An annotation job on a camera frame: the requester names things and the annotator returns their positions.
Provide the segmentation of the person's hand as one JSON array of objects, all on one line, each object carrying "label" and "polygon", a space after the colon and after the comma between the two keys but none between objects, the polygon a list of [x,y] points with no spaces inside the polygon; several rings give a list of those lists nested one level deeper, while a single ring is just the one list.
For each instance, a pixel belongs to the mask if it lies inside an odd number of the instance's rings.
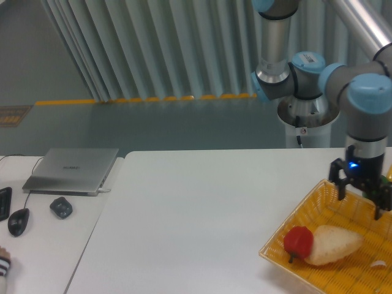
[{"label": "person's hand", "polygon": [[4,247],[0,247],[0,258],[3,260],[10,260],[10,252]]}]

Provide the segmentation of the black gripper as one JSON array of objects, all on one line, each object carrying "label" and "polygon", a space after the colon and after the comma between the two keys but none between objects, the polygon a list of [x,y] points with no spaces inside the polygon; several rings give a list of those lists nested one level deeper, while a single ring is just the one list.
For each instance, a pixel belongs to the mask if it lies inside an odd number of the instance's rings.
[{"label": "black gripper", "polygon": [[[330,164],[328,181],[337,187],[337,199],[345,199],[346,186],[368,191],[369,199],[375,205],[374,219],[382,217],[382,211],[391,211],[391,184],[382,184],[381,174],[385,155],[360,157],[357,148],[349,145],[345,150],[345,162],[337,158]],[[341,178],[340,171],[347,177]]]}]

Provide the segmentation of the forearm in cream sleeve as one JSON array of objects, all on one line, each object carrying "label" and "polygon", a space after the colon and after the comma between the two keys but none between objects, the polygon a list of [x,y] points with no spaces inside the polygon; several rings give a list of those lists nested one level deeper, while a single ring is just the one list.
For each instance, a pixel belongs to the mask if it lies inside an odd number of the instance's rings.
[{"label": "forearm in cream sleeve", "polygon": [[7,272],[11,265],[11,259],[8,255],[4,255],[4,252],[1,252],[1,294],[6,294],[7,291]]}]

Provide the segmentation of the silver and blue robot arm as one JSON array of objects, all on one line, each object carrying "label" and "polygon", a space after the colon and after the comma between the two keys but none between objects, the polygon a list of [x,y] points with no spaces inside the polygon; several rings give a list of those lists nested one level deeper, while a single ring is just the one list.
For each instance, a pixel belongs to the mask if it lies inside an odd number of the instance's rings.
[{"label": "silver and blue robot arm", "polygon": [[382,180],[382,166],[391,127],[391,28],[366,1],[330,1],[330,6],[359,41],[367,64],[326,65],[313,53],[287,57],[290,19],[298,1],[254,1],[262,18],[261,60],[252,74],[257,96],[274,100],[292,96],[321,99],[346,114],[345,157],[331,163],[329,180],[345,197],[351,185],[375,205],[375,219],[391,210],[391,185]]}]

